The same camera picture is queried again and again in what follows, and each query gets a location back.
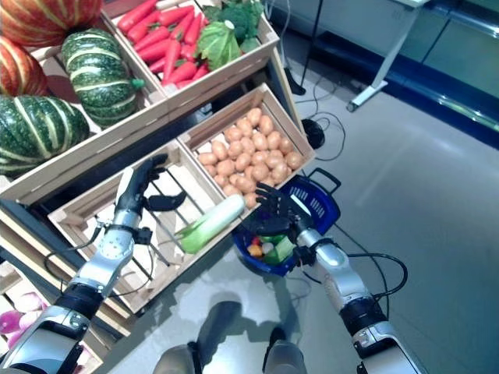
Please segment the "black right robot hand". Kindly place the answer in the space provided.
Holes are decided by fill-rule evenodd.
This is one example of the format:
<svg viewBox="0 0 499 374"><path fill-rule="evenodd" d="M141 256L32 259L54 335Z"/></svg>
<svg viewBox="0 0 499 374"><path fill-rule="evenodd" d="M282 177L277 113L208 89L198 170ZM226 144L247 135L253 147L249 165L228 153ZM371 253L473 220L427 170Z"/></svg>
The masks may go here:
<svg viewBox="0 0 499 374"><path fill-rule="evenodd" d="M261 216L249 219L249 231L266 237L285 235L296 243L302 232L315 229L313 218L289 195L263 182L257 183L255 193Z"/></svg>

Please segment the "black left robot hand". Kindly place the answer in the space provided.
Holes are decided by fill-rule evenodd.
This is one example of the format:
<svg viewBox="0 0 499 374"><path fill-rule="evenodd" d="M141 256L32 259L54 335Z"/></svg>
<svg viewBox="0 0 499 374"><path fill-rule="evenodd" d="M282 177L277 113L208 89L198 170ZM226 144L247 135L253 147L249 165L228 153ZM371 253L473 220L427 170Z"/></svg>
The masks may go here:
<svg viewBox="0 0 499 374"><path fill-rule="evenodd" d="M149 157L137 169L133 170L124 192L118 195L114 213L129 211L142 216L143 209L153 212L166 212L179 208L185 201L187 193L182 191L175 196L156 195L145 197L148 185L159 179L166 168L162 167L168 159L166 153Z"/></svg>

